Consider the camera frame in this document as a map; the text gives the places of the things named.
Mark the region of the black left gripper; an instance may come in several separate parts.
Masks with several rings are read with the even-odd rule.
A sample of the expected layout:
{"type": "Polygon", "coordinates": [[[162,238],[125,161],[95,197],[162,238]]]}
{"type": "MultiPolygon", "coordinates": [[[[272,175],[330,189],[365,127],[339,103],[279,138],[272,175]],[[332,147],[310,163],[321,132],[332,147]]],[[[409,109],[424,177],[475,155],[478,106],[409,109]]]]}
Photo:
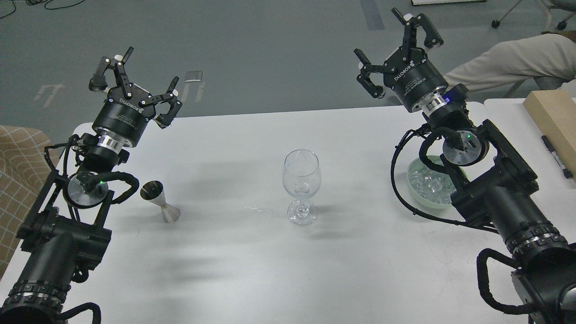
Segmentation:
{"type": "Polygon", "coordinates": [[[135,147],[140,141],[148,121],[152,119],[151,105],[162,103],[170,105],[166,113],[154,118],[161,129],[171,124],[182,107],[182,101],[176,94],[178,76],[170,82],[165,94],[155,96],[137,84],[130,83],[124,65],[133,51],[134,48],[131,46],[124,55],[114,58],[102,57],[88,84],[90,91],[107,93],[107,100],[104,101],[102,110],[94,120],[92,129],[99,135],[107,131],[123,137],[123,146],[127,147],[135,147]],[[116,87],[108,86],[105,75],[108,70],[114,73],[116,87]]]}

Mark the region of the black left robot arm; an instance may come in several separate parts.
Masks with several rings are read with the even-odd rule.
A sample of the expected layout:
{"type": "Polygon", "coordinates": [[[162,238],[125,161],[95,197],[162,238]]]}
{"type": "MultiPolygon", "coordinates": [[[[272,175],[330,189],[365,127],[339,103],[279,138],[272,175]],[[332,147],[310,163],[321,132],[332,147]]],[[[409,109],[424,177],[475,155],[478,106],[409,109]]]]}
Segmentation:
{"type": "Polygon", "coordinates": [[[45,148],[50,173],[17,232],[30,257],[1,307],[3,324],[66,324],[85,311],[101,323],[95,303],[63,311],[71,283],[85,282],[101,263],[112,236],[104,226],[110,207],[140,187],[135,176],[114,168],[127,162],[127,149],[137,146],[150,121],[167,128],[182,106],[177,76],[158,95],[129,80],[125,66],[133,50],[102,57],[89,82],[91,91],[107,95],[93,134],[45,148]]]}

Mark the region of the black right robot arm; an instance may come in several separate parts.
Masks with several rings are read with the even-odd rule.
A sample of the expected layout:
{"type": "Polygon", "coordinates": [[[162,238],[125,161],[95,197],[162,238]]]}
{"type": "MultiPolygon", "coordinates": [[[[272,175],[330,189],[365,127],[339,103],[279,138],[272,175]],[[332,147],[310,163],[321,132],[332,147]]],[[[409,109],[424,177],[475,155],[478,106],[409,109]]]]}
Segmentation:
{"type": "Polygon", "coordinates": [[[373,98],[392,90],[410,113],[422,112],[425,123],[410,129],[391,159],[391,186],[414,215],[442,223],[498,234],[509,252],[486,248],[477,256],[482,299],[494,310],[529,316],[531,324],[575,322],[575,244],[568,243],[531,199],[539,188],[537,174],[490,120],[474,125],[466,107],[468,89],[448,83],[429,61],[427,49],[444,40],[423,13],[403,15],[402,43],[383,64],[372,64],[361,49],[358,82],[373,98]],[[415,136],[423,142],[419,160],[448,175],[455,185],[452,206],[463,221],[441,219],[409,205],[395,182],[396,161],[415,136]]]}

